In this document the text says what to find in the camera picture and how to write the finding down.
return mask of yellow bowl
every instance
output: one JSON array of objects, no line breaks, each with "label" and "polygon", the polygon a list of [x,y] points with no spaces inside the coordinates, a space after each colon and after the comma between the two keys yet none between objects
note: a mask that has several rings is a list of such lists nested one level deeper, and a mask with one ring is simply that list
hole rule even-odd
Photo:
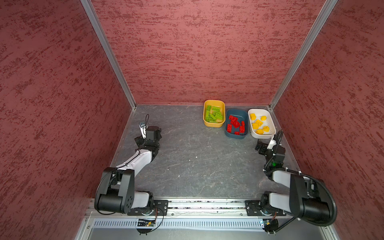
[{"label": "yellow bowl", "polygon": [[[207,122],[205,120],[204,114],[205,114],[205,111],[206,111],[208,105],[220,108],[220,113],[223,115],[222,122],[215,123],[215,122]],[[204,111],[203,111],[203,121],[207,127],[221,127],[221,126],[223,126],[223,124],[225,122],[225,104],[224,104],[224,102],[220,101],[220,100],[207,100],[207,101],[205,101]]]}]

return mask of white bowl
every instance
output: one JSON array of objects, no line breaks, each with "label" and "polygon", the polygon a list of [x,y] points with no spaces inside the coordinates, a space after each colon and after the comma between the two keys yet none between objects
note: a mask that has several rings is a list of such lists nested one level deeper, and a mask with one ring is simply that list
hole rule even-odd
[{"label": "white bowl", "polygon": [[[249,116],[251,113],[254,113],[256,115],[256,119],[254,121],[251,120],[251,117]],[[266,120],[262,121],[263,125],[261,125],[258,129],[262,129],[264,126],[269,127],[269,132],[264,132],[263,135],[257,134],[256,130],[252,128],[252,123],[255,123],[256,120],[260,120],[261,116],[266,116]],[[273,124],[271,114],[265,109],[258,109],[258,108],[252,108],[248,110],[248,119],[249,119],[249,129],[251,130],[251,135],[254,138],[258,139],[268,139],[272,138],[276,134],[276,128]]]}]

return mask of metal mounting plate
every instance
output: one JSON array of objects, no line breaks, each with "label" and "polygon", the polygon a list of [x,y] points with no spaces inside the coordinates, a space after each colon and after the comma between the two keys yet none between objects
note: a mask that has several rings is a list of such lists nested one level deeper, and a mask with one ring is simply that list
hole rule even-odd
[{"label": "metal mounting plate", "polygon": [[[159,210],[163,210],[164,212],[164,216],[167,215],[167,211],[168,211],[168,200],[154,200],[154,205],[155,207],[157,207],[157,214],[158,216],[161,216],[162,215],[162,212]],[[128,213],[127,213],[128,216],[144,216],[146,217],[147,215],[143,215],[141,212],[135,210],[135,209],[131,209]],[[148,216],[154,216],[155,215],[155,211],[153,211],[152,213],[150,213]]]},{"label": "metal mounting plate", "polygon": [[[273,216],[266,216],[264,214],[262,214],[262,212],[260,210],[257,210],[255,211],[254,210],[254,207],[252,206],[253,204],[254,205],[259,205],[259,200],[246,200],[245,201],[245,209],[247,211],[247,215],[248,216],[258,216],[258,217],[273,217]],[[276,216],[277,217],[284,217],[286,216],[286,214],[284,212],[276,212]]]}]

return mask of black cable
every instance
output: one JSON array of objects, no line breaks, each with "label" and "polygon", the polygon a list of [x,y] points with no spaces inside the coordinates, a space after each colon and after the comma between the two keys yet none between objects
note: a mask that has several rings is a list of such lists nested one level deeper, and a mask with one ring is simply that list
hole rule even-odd
[{"label": "black cable", "polygon": [[136,152],[136,151],[139,151],[139,153],[138,153],[134,158],[132,158],[129,162],[127,162],[127,163],[125,164],[125,166],[127,166],[130,162],[132,162],[135,158],[137,158],[137,157],[141,154],[141,152],[140,152],[139,149],[135,149],[135,152]]},{"label": "black cable", "polygon": [[108,187],[111,185],[112,181],[117,177],[117,173],[115,174],[115,176],[112,177],[112,179],[109,181],[108,183]]},{"label": "black cable", "polygon": [[139,229],[138,228],[136,228],[136,230],[140,233],[140,234],[144,234],[145,233],[145,235],[147,235],[148,233],[150,233],[150,232],[153,232],[154,230],[156,230],[159,226],[161,226],[161,224],[163,223],[163,221],[164,221],[164,212],[163,212],[163,210],[162,209],[159,209],[162,213],[163,213],[163,218],[161,219],[161,223],[157,226],[157,227],[155,227],[154,229],[152,229],[151,231],[149,231],[149,232],[141,232],[141,231],[139,231]]},{"label": "black cable", "polygon": [[145,126],[147,126],[147,122],[149,121],[149,114],[145,115]]},{"label": "black cable", "polygon": [[148,121],[149,121],[149,114],[145,115],[145,131],[147,131],[147,122]]},{"label": "black cable", "polygon": [[291,218],[290,220],[288,220],[287,222],[285,222],[283,225],[281,225],[276,231],[269,231],[269,233],[277,233],[278,231],[280,231],[283,227],[287,226],[289,223],[291,223],[293,220],[295,220],[296,217],[293,217]]},{"label": "black cable", "polygon": [[326,227],[326,226],[329,226],[331,224],[333,224],[335,221],[336,221],[336,217],[337,217],[337,207],[336,207],[336,202],[331,194],[331,192],[325,187],[325,185],[319,181],[318,179],[310,176],[310,175],[307,175],[307,174],[303,174],[303,173],[300,173],[300,172],[297,172],[297,171],[294,171],[294,170],[290,170],[290,169],[286,169],[286,168],[282,168],[282,167],[279,167],[279,168],[275,168],[273,170],[270,170],[268,172],[265,173],[265,175],[270,175],[271,173],[275,172],[275,171],[286,171],[286,172],[289,172],[289,173],[293,173],[293,174],[296,174],[296,175],[300,175],[300,176],[303,176],[303,177],[307,177],[309,179],[312,179],[313,181],[315,181],[316,184],[320,185],[324,190],[325,192],[327,193],[328,197],[331,199],[331,202],[332,202],[332,214],[331,214],[331,218],[329,221],[327,222],[324,222],[324,223],[316,223],[316,222],[312,222],[312,221],[309,221],[309,220],[305,220],[303,219],[304,221],[310,223],[310,224],[313,224],[315,226],[319,226],[319,227]]},{"label": "black cable", "polygon": [[[115,171],[115,169],[113,169],[112,171],[110,171],[109,173],[107,173],[107,174],[105,174],[105,176],[101,179],[101,181],[100,181],[100,183],[99,183],[99,185],[98,185],[98,187],[97,187],[97,189],[96,189],[96,194],[97,194],[97,192],[98,192],[98,190],[99,190],[99,187],[100,187],[100,184],[102,183],[102,181],[104,180],[104,178],[106,177],[106,176],[108,176],[111,172],[113,172],[113,171]],[[113,212],[113,213],[110,213],[110,214],[104,214],[104,213],[102,213],[102,212],[100,212],[98,209],[96,209],[96,211],[98,212],[98,213],[100,213],[101,215],[111,215],[111,214],[115,214],[115,212]]]},{"label": "black cable", "polygon": [[164,220],[164,212],[162,209],[159,209],[162,213],[163,213],[163,218],[161,219],[161,223],[155,228],[155,229],[152,229],[150,232],[153,232],[154,230],[156,230],[159,226],[161,226],[161,224],[163,223],[163,220]]}]

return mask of plastic bin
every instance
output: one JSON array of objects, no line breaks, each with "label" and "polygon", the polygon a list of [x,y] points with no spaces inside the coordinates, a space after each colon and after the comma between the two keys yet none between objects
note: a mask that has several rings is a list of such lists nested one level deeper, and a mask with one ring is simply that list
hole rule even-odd
[{"label": "plastic bin", "polygon": [[[225,135],[227,137],[231,137],[231,138],[235,138],[235,139],[243,139],[245,138],[245,136],[248,134],[248,117],[247,117],[247,112],[246,111],[243,111],[243,110],[239,110],[239,109],[234,109],[234,108],[231,108],[231,109],[228,109],[227,110],[227,117],[225,119],[225,125],[224,125],[224,128],[225,128]],[[245,132],[244,133],[240,133],[240,135],[236,135],[235,132],[240,132],[240,128],[235,128],[234,126],[232,126],[232,131],[231,133],[227,132],[227,126],[228,124],[231,124],[231,120],[229,120],[229,116],[232,115],[232,116],[235,116],[238,118],[238,122],[240,123],[241,125],[241,121],[244,121],[245,123]]]},{"label": "plastic bin", "polygon": [[[207,122],[205,120],[205,110],[207,109],[208,105],[220,108],[220,113],[223,115],[223,121],[222,122],[215,123],[215,122]],[[224,120],[225,120],[225,104],[224,104],[224,102],[220,101],[220,100],[207,100],[207,101],[205,101],[205,103],[204,103],[204,111],[203,111],[203,121],[204,121],[204,124],[207,127],[221,127],[224,124]]]},{"label": "plastic bin", "polygon": [[[254,121],[252,121],[251,117],[249,116],[251,113],[254,113],[256,115],[256,119]],[[256,122],[256,120],[258,119],[260,120],[261,116],[266,116],[266,120],[262,121],[263,125],[261,125],[259,129],[263,128],[264,126],[268,126],[270,129],[269,132],[264,132],[263,135],[257,134],[256,130],[252,128],[252,123]],[[258,109],[258,108],[249,109],[248,119],[249,119],[249,129],[251,131],[252,137],[258,138],[258,139],[268,139],[273,137],[276,134],[276,128],[275,128],[275,125],[273,124],[271,114],[267,110]]]}]

